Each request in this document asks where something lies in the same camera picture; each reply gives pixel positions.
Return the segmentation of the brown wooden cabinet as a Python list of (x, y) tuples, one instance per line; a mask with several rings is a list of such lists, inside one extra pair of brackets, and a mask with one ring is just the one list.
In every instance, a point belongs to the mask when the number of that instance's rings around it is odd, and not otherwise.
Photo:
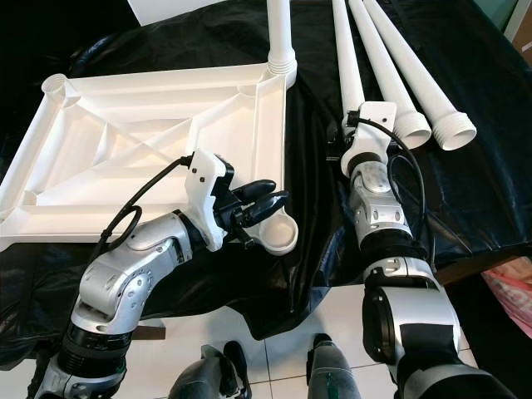
[(515, 0), (513, 10), (510, 12), (509, 18), (506, 20), (506, 24), (502, 30), (503, 35), (509, 41), (513, 41), (516, 38), (521, 23), (524, 21), (525, 15), (528, 14), (530, 7), (532, 7), (532, 0)]

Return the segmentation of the white plastic table top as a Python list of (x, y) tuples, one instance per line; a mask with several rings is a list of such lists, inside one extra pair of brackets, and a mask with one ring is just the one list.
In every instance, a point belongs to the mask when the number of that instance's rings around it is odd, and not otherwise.
[(0, 187), (0, 247), (94, 243), (148, 179), (195, 150), (232, 186), (285, 190), (288, 76), (267, 64), (54, 75)]

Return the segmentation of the pink plastic bag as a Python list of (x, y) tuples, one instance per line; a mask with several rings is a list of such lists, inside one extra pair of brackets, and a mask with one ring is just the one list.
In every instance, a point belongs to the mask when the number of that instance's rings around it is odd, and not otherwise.
[(532, 323), (532, 259), (521, 256), (483, 271), (481, 276), (506, 311)]

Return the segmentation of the white plastic table leg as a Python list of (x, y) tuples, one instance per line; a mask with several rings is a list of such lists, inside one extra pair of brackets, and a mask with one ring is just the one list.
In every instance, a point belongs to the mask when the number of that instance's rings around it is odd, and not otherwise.
[(292, 43), (290, 0), (266, 0), (269, 34), (268, 71), (282, 76), (285, 85), (295, 84), (298, 61)]
[(348, 7), (345, 0), (331, 0), (335, 31), (336, 60), (341, 82), (342, 116), (356, 113), (365, 102), (362, 79), (357, 64), (356, 47), (351, 34)]
[(421, 147), (431, 137), (428, 119), (416, 109), (410, 92), (403, 83), (399, 70), (362, 0), (347, 0), (347, 3), (357, 24), (358, 34), (372, 65), (383, 100), (396, 104), (394, 121), (396, 136), (407, 147)]
[(443, 150), (456, 150), (473, 141), (476, 137), (474, 122), (453, 106), (379, 3), (376, 0), (362, 0), (362, 6), (366, 8), (392, 60), (421, 104), (436, 143)]

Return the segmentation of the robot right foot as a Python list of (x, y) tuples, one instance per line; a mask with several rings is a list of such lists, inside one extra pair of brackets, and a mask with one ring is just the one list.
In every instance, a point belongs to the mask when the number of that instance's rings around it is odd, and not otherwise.
[(361, 399), (356, 378), (342, 350), (329, 334), (319, 332), (308, 350), (308, 399)]

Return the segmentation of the white board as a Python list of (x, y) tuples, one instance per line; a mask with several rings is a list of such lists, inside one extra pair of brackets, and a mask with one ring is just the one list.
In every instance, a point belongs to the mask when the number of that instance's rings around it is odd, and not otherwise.
[(128, 0), (138, 22), (159, 22), (225, 0)]

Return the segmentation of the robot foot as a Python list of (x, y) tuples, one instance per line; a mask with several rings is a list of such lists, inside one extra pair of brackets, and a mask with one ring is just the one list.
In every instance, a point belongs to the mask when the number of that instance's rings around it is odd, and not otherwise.
[(201, 358), (183, 370), (167, 399), (251, 399), (247, 362), (239, 341), (223, 350), (201, 347)]
[(319, 332), (308, 350), (308, 399), (361, 399), (356, 378), (342, 350), (329, 334)]

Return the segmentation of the black door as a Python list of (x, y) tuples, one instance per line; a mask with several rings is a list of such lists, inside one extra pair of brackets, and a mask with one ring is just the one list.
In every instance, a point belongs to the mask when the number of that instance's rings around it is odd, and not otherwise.
[(31, 70), (106, 35), (138, 27), (128, 0), (1, 0), (1, 83), (26, 83)]

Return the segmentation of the black plastic sheet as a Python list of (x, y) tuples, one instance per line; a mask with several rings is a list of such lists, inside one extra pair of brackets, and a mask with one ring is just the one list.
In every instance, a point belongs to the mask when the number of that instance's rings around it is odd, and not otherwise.
[[(474, 0), (381, 0), (381, 7), (442, 90), (475, 123), (462, 149), (417, 150), (436, 268), (479, 254), (532, 248), (532, 66)], [(277, 342), (296, 329), (328, 288), (357, 284), (347, 189), (331, 156), (341, 106), (329, 0), (293, 0), (297, 83), (288, 92), (289, 212), (300, 227), (283, 256), (212, 252), (157, 285), (148, 317), (234, 309), (244, 331)], [(31, 70), (76, 77), (262, 63), (266, 5), (225, 0), (163, 22), (102, 37)], [(60, 341), (92, 244), (13, 244), (0, 255), (0, 362), (33, 360)]]

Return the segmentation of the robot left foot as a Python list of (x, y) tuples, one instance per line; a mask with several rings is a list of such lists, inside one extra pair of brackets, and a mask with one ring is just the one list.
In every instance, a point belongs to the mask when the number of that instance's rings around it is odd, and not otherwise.
[(201, 347), (201, 358), (183, 370), (167, 399), (251, 399), (247, 362), (239, 341), (223, 350)]

